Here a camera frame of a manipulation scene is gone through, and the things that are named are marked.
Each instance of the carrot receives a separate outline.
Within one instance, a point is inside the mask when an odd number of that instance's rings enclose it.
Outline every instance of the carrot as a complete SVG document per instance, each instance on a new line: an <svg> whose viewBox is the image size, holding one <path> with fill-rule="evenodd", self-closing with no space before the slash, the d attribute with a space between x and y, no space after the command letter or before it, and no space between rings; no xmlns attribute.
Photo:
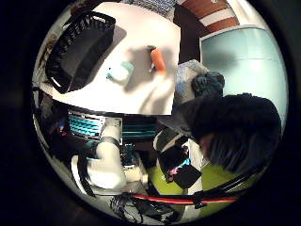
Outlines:
<svg viewBox="0 0 301 226"><path fill-rule="evenodd" d="M157 70L158 73L160 74L166 74L166 64L163 60L163 55L162 52L153 46L150 47L150 58L152 61L150 71L153 67Z"/></svg>

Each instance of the black hair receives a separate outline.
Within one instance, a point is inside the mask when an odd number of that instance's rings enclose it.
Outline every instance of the black hair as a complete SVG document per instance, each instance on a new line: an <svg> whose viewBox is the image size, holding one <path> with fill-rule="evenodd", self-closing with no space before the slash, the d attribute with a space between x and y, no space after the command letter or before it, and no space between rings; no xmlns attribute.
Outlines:
<svg viewBox="0 0 301 226"><path fill-rule="evenodd" d="M271 159L280 140L280 117L268 99L251 94L212 99L198 109L195 140L214 133L208 158L225 170L241 173Z"/></svg>

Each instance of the desk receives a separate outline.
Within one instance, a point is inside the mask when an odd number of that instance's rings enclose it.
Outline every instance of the desk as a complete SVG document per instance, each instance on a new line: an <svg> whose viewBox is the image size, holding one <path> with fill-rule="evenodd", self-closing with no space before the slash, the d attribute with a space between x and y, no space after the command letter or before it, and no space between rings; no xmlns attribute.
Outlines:
<svg viewBox="0 0 301 226"><path fill-rule="evenodd" d="M116 18L113 43L100 58L94 70L96 75L89 84L65 94L53 89L53 98L94 111L170 114L179 61L180 28L145 8L122 3L101 3L94 11ZM166 75L149 73L148 45L162 51ZM121 61L129 61L135 67L126 87L105 79L108 68Z"/></svg>

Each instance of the black wire basket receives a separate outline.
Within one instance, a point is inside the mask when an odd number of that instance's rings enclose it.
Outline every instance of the black wire basket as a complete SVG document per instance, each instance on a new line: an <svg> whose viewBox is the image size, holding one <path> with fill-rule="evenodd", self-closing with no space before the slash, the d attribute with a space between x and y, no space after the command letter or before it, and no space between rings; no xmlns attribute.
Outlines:
<svg viewBox="0 0 301 226"><path fill-rule="evenodd" d="M77 17L63 32L46 63L45 72L60 93L81 89L100 56L113 41L116 19L99 12Z"/></svg>

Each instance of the orange object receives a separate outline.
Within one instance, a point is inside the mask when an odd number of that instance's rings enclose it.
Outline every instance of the orange object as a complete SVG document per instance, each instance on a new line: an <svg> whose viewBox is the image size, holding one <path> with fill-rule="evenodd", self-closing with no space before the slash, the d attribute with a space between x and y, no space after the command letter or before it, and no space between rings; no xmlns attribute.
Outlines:
<svg viewBox="0 0 301 226"><path fill-rule="evenodd" d="M166 64L163 60L162 52L158 48L152 47L150 50L150 57L152 61L150 70L155 67L158 73L166 74Z"/></svg>

